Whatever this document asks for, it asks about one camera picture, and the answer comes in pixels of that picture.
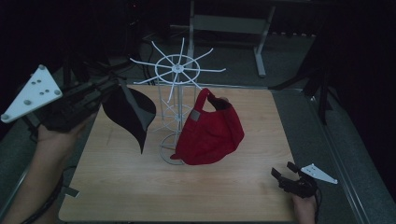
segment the gray floor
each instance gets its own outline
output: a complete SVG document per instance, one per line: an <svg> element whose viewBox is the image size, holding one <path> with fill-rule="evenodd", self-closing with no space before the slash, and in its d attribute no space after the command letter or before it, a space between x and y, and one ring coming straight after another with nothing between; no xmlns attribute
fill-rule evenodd
<svg viewBox="0 0 396 224"><path fill-rule="evenodd" d="M179 40L175 38L170 44L158 40L157 44L165 54L177 54L180 51ZM281 83L295 75L312 41L312 38L303 36L269 36L262 54L267 77L262 78L258 77L252 48L218 45L197 39L195 57L207 52L210 49L208 46L214 48L210 55L199 60L201 67L227 69L218 74L201 74L198 82L249 88L266 88ZM150 46L143 46L142 60L146 60L149 54ZM161 57L154 50L151 62L156 62ZM121 72L131 83L143 79L141 66ZM318 223L396 223L395 203L386 191L347 113L330 98L332 110L327 111L328 125L323 126L316 114L317 102L301 94L300 89L305 82L302 80L286 90L274 91L274 98L295 162L300 166L314 163L339 180L338 185L318 181L323 192ZM88 134L89 130L78 143L70 165L78 163ZM28 135L24 123L18 121L0 143L2 206L34 153L35 144L29 140ZM66 183L72 174L73 170L67 172Z"/></svg>

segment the black fabric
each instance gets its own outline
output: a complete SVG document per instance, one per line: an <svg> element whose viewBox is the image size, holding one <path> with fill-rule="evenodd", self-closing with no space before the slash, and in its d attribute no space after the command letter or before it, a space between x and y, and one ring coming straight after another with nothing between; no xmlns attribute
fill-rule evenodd
<svg viewBox="0 0 396 224"><path fill-rule="evenodd" d="M155 115L157 113L155 104L145 94L133 89L129 90L141 109L150 114ZM147 132L143 130L142 123L134 109L128 103L122 88L118 88L103 102L103 109L111 120L126 129L136 138L140 146L140 151L143 153Z"/></svg>

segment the background table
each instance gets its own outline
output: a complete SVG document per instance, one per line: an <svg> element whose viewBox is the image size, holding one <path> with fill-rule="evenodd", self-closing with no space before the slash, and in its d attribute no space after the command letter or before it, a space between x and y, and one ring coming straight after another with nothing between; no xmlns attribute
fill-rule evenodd
<svg viewBox="0 0 396 224"><path fill-rule="evenodd" d="M160 110L158 88L133 86ZM162 87L167 99L168 87ZM193 104L193 87L184 88L184 104ZM143 154L128 132L100 110L60 210L64 221L287 221L293 220L289 194L271 176L271 168L290 178L290 147L272 93L267 90L209 88L226 96L245 130L239 148L209 165L171 165L159 145L172 133L149 127Z"/></svg>

